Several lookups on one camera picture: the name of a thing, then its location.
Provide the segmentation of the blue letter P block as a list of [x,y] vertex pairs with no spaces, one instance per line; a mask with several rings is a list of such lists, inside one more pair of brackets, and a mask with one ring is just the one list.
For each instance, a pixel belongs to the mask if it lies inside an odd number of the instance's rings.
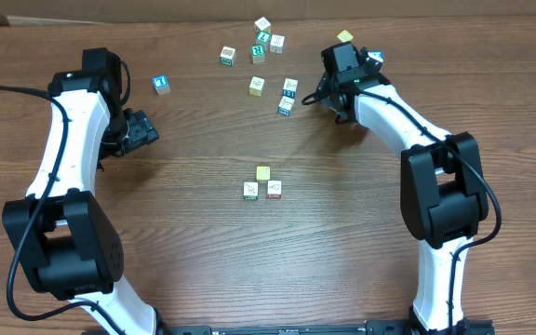
[[383,63],[383,55],[380,51],[370,51],[368,55],[371,59]]

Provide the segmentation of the wooden block red edge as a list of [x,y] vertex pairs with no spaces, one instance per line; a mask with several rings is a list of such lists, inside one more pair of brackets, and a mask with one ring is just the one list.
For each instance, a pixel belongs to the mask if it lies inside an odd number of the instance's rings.
[[282,197],[282,181],[269,180],[267,182],[267,197],[280,199]]

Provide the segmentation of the wooden block green bottom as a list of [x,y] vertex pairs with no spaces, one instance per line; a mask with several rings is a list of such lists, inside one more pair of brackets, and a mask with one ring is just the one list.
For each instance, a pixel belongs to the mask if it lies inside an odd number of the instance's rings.
[[257,200],[259,198],[259,184],[255,181],[245,181],[243,197],[245,200]]

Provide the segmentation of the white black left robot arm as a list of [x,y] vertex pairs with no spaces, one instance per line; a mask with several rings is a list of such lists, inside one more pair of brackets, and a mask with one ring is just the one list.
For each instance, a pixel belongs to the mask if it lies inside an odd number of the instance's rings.
[[159,138],[144,111],[126,106],[127,64],[105,47],[86,49],[80,69],[20,93],[49,101],[52,116],[32,184],[2,212],[15,249],[9,310],[39,321],[81,307],[106,334],[167,334],[159,312],[128,283],[121,239],[95,198],[101,160]]

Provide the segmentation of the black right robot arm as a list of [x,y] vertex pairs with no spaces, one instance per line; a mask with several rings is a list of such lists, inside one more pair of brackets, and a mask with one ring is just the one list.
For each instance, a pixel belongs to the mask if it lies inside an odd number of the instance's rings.
[[451,134],[404,102],[382,74],[379,51],[343,42],[324,49],[325,71],[303,104],[327,105],[336,123],[357,123],[400,160],[400,211],[419,242],[416,297],[406,321],[369,321],[368,334],[492,334],[491,321],[462,310],[462,281],[479,224],[498,202],[485,181],[478,144]]

